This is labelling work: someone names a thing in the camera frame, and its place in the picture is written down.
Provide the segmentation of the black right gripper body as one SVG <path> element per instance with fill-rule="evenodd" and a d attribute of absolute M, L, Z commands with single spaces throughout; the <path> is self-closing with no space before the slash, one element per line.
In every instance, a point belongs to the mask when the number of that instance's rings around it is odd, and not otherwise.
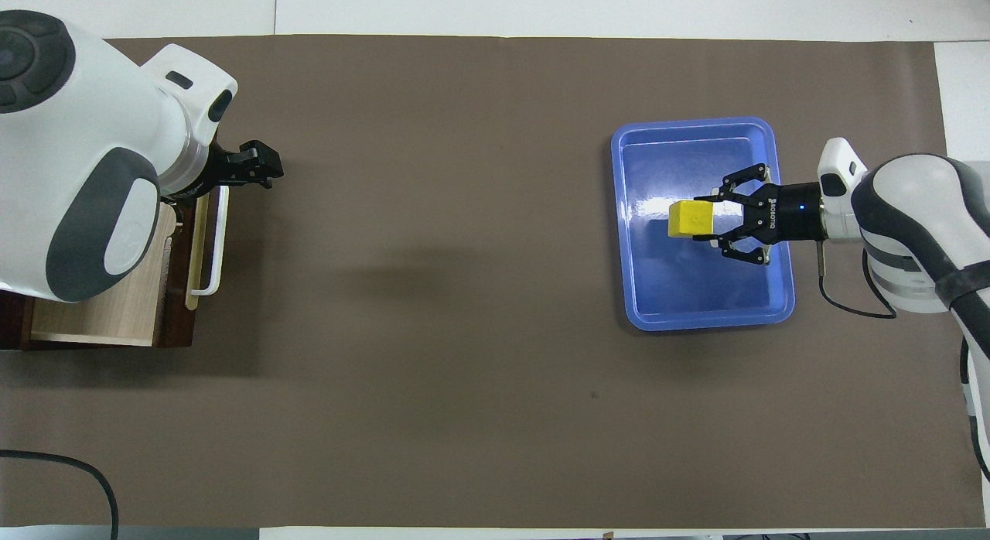
<path fill-rule="evenodd" d="M 749 235 L 763 244 L 781 241 L 823 241 L 821 188 L 817 183 L 779 186 L 767 183 L 752 195 L 745 207 L 745 223 L 753 225 Z"/>

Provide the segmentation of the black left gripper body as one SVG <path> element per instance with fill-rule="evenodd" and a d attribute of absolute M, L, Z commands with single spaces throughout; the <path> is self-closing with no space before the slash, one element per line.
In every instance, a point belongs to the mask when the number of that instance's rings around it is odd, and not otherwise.
<path fill-rule="evenodd" d="M 185 187 L 185 196 L 201 197 L 214 187 L 238 177 L 241 174 L 240 162 L 232 162 L 229 157 L 246 153 L 249 148 L 248 144 L 243 144 L 237 151 L 229 151 L 219 144 L 209 145 L 206 162 Z"/>

